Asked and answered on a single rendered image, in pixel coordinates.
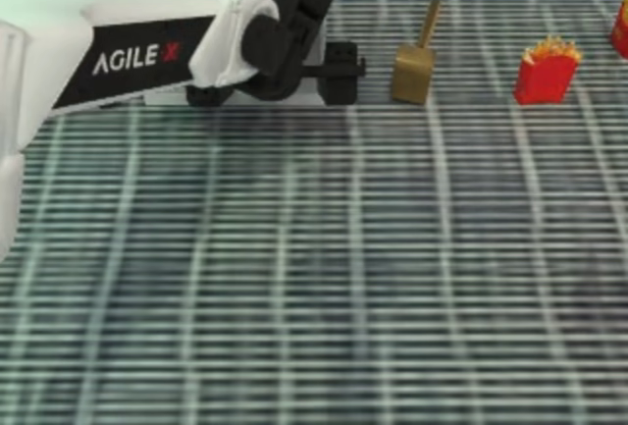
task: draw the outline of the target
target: plaid fabric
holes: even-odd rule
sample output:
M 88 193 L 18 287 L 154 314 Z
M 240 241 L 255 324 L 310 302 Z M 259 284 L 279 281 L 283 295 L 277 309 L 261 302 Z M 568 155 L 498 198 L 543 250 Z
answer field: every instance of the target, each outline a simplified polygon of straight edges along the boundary
M 335 7 L 360 106 L 51 122 L 0 267 L 3 423 L 628 423 L 617 4 L 447 2 L 431 101 L 391 105 L 426 7 Z M 549 32 L 584 62 L 520 109 Z

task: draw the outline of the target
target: french fries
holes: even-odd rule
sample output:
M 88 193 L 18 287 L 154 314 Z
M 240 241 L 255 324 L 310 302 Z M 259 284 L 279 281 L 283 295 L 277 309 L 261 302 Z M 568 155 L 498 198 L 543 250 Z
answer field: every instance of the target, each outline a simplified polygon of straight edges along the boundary
M 530 65 L 535 65 L 547 57 L 569 57 L 580 63 L 582 52 L 578 50 L 574 42 L 565 42 L 559 36 L 549 36 L 540 41 L 534 48 L 528 48 L 523 53 L 523 60 Z

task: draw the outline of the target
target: tabletop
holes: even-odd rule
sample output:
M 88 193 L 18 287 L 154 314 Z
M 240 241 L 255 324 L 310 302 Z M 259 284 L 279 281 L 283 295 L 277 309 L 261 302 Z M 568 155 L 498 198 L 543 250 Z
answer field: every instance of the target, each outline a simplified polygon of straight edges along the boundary
M 344 108 L 109 109 L 27 152 L 0 266 L 6 424 L 628 423 L 628 68 L 613 2 L 338 3 Z M 549 33 L 557 106 L 511 98 Z

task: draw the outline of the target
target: white arm segment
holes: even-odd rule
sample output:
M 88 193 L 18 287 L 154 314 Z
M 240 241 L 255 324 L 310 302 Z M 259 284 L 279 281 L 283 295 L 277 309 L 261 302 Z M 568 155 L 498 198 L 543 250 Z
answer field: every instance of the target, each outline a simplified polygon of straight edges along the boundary
M 226 86 L 257 73 L 242 59 L 240 44 L 258 15 L 277 19 L 279 10 L 272 0 L 0 0 L 0 262 L 18 225 L 21 152 L 43 122 L 155 89 L 57 106 L 53 112 L 92 46 L 95 27 L 211 16 L 186 65 L 191 80 L 161 87 Z

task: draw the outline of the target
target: red letter x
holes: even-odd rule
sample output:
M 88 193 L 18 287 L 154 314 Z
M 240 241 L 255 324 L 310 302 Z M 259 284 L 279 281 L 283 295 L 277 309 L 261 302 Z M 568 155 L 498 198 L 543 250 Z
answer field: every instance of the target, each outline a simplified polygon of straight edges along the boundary
M 179 43 L 168 42 L 164 50 L 164 62 L 173 62 L 179 58 Z

